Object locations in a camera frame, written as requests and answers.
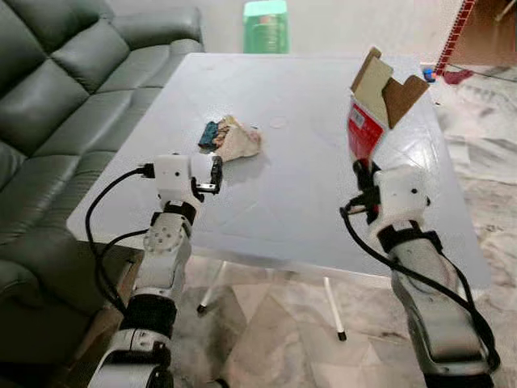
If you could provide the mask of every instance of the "black wire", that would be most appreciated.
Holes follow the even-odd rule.
[[[468,301],[460,297],[457,293],[454,293],[447,287],[441,285],[440,283],[436,282],[435,280],[432,280],[421,273],[415,272],[401,264],[398,264],[396,262],[393,262],[392,260],[388,259],[387,257],[384,257],[379,252],[372,249],[367,243],[363,241],[363,239],[355,232],[353,226],[350,222],[350,215],[348,212],[351,209],[351,202],[348,202],[348,204],[344,207],[341,214],[343,215],[343,220],[345,221],[345,227],[348,230],[348,233],[350,233],[350,236],[354,239],[354,241],[371,257],[374,259],[377,259],[382,264],[387,265],[390,267],[393,271],[397,271],[400,273],[403,273],[404,275],[407,275],[409,277],[412,277],[415,280],[421,281],[423,284],[428,285],[432,287],[433,289],[440,291],[442,294],[446,295],[447,297],[450,297],[454,302],[456,302],[458,305],[463,307],[465,310],[467,310],[473,320],[473,325],[476,329],[476,332],[478,333],[479,337],[483,341],[483,343],[486,346],[486,349],[488,351],[487,355],[487,363],[490,367],[491,371],[495,371],[501,364],[501,359],[498,355],[497,350],[495,349],[495,338],[494,333],[490,329],[490,325],[487,323],[487,321],[483,318],[483,316],[477,311],[476,306],[474,305],[474,300],[472,298],[472,294],[470,292],[470,286],[469,283],[464,276],[464,274],[460,271],[460,269],[451,263],[449,259],[449,263],[451,263],[454,268],[456,269],[456,273],[458,274],[458,277],[460,278],[461,284],[464,287],[465,295],[467,296]]]
[[[455,67],[455,68],[457,68],[458,70],[468,70],[468,71],[472,71],[474,74],[482,75],[483,77],[487,77],[487,78],[495,78],[495,79],[500,79],[501,81],[507,81],[507,82],[512,82],[512,83],[517,83],[517,79],[509,79],[509,78],[498,77],[497,75],[483,74],[483,73],[479,73],[479,72],[474,71],[474,70],[471,70],[471,69],[466,69],[466,68],[461,67],[461,66],[451,65],[450,63],[448,63],[448,65],[449,65],[449,66],[452,66],[452,67]]]
[[[103,260],[101,254],[97,251],[97,247],[95,246],[95,241],[93,238],[93,234],[91,233],[91,214],[93,213],[95,207],[99,204],[99,202],[112,190],[117,184],[127,179],[128,177],[136,174],[141,174],[142,169],[136,168],[125,174],[121,175],[119,178],[115,179],[113,182],[108,184],[101,192],[97,195],[94,201],[91,203],[90,207],[86,211],[85,217],[85,227],[86,227],[86,236],[88,238],[88,244],[90,246],[91,252],[94,254],[95,258],[95,284],[99,289],[99,292],[114,306],[117,310],[119,310],[122,314],[125,313],[126,308],[122,298],[120,297],[116,286],[113,284],[109,276],[107,275],[106,268],[103,266]]]
[[[104,246],[102,252],[100,253],[99,255],[99,259],[95,261],[95,283],[97,284],[97,288],[99,288],[99,291],[101,292],[101,294],[112,304],[114,305],[122,314],[124,313],[121,309],[119,309],[119,307],[117,306],[119,303],[116,301],[116,299],[110,295],[109,293],[107,293],[106,289],[104,288],[105,287],[105,283],[103,283],[103,277],[101,275],[102,273],[102,268],[105,268],[104,267],[104,258],[106,257],[106,254],[107,252],[113,247],[115,246],[115,244],[117,244],[119,241],[121,240],[124,240],[125,238],[130,238],[130,237],[133,237],[133,236],[137,236],[139,234],[145,234],[147,232],[147,229],[143,229],[143,230],[137,230],[135,232],[131,232],[131,233],[126,233],[126,234],[122,234],[121,236],[119,237],[116,237],[114,239],[112,239],[108,244],[106,244],[106,246]]]

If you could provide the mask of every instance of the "table leg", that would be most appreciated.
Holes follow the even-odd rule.
[[[203,299],[201,300],[201,303],[199,306],[197,306],[197,312],[199,314],[202,314],[206,311],[208,303],[210,302],[210,299],[212,299],[213,290],[217,287],[219,284],[219,279],[222,277],[222,274],[226,267],[225,261],[221,263],[219,268],[217,269],[216,277],[214,278],[213,282],[210,284],[210,286],[207,289],[207,292],[204,293]]]
[[[502,18],[504,18],[504,15],[506,15],[508,12],[510,12],[510,9],[515,5],[517,0],[511,0],[511,2],[508,3],[508,5],[505,7],[504,10],[502,10],[502,12],[500,14],[497,14],[495,16],[495,21],[496,22],[500,22],[502,20]]]
[[[332,294],[332,288],[330,287],[330,279],[328,277],[325,277],[323,279],[323,282],[325,283],[326,298],[329,301],[330,309],[332,310],[332,315],[334,316],[334,321],[336,323],[338,338],[340,341],[346,341],[347,335],[345,334],[345,329],[343,328],[341,318],[339,317],[338,307],[336,306],[336,301],[334,300],[334,295]]]

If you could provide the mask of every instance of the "robotic arm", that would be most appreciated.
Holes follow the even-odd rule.
[[[491,330],[474,306],[463,273],[443,255],[436,232],[420,229],[430,204],[424,172],[410,166],[381,171],[367,161],[355,162],[354,171],[363,194],[340,212],[354,240],[393,270],[393,291],[406,310],[427,386],[494,386],[490,372],[500,361]],[[367,214],[370,238],[378,238],[387,258],[353,230],[349,216],[359,212]],[[457,294],[460,284],[467,301]]]
[[[222,160],[215,154],[163,155],[146,165],[145,171],[145,177],[156,180],[162,211],[153,215],[145,234],[144,259],[124,320],[90,388],[174,386],[168,370],[177,311],[174,301],[183,288],[195,215],[203,193],[215,195],[220,190]]]

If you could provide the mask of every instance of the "white table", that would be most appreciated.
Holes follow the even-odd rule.
[[[419,72],[413,58],[383,59],[399,81]],[[351,240],[338,214],[357,193],[345,119],[348,88],[361,63],[359,57],[191,54],[71,214],[69,229],[85,239],[87,206],[110,181],[154,155],[198,152],[205,124],[233,114],[263,131],[263,152],[225,164],[221,194],[207,196],[195,222],[194,253],[323,276],[388,275]],[[429,172],[426,229],[438,231],[448,257],[474,288],[484,289],[490,283],[488,265],[428,93],[375,159],[382,168],[409,163]],[[155,210],[153,180],[132,178],[96,210],[95,239],[106,242],[145,228]],[[355,225],[365,235],[365,222]],[[124,243],[139,247],[140,239]]]

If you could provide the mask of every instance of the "sofa cushion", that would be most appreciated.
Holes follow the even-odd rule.
[[[131,50],[174,40],[201,41],[201,14],[191,6],[169,8],[160,12],[116,16],[113,26]]]
[[[24,154],[0,141],[0,190],[9,182],[25,158]]]
[[[0,260],[0,302],[16,299],[30,307],[41,307],[40,282],[24,266]]]
[[[74,175],[79,157],[53,155],[26,160],[0,192],[0,245],[27,233],[45,215]]]
[[[30,155],[87,98],[81,85],[47,60],[0,99],[0,138]]]
[[[35,156],[84,154],[107,133],[131,103],[132,91],[92,95],[35,152]]]
[[[65,223],[113,154],[28,159],[0,192],[0,260],[23,265],[45,290],[83,314],[95,312],[103,298],[87,245],[78,243]],[[105,260],[114,279],[128,258],[117,249]]]
[[[0,96],[45,60],[43,49],[13,10],[0,1]]]
[[[70,0],[4,0],[32,30],[47,53],[99,20],[88,2]]]
[[[189,53],[203,53],[201,43],[192,39],[176,40],[169,45],[169,59],[162,68],[143,87],[164,87],[170,76]]]
[[[21,305],[12,299],[4,301],[0,331],[9,334],[0,341],[0,362],[66,362],[66,357],[71,356],[81,343],[89,322],[84,314],[70,309],[50,295],[45,295],[44,307],[39,309]]]
[[[129,55],[129,47],[105,19],[79,32],[52,58],[93,93]]]
[[[99,88],[98,93],[136,89],[155,75],[169,59],[168,45],[151,46],[131,51]]]
[[[185,55],[203,51],[203,46],[191,39],[133,50],[98,92],[164,87]]]
[[[116,152],[124,144],[128,136],[135,129],[135,125],[147,112],[154,99],[158,96],[161,89],[145,88],[136,89],[131,96],[128,109],[124,114],[114,123],[111,129],[104,134],[91,147],[96,151],[111,151]]]

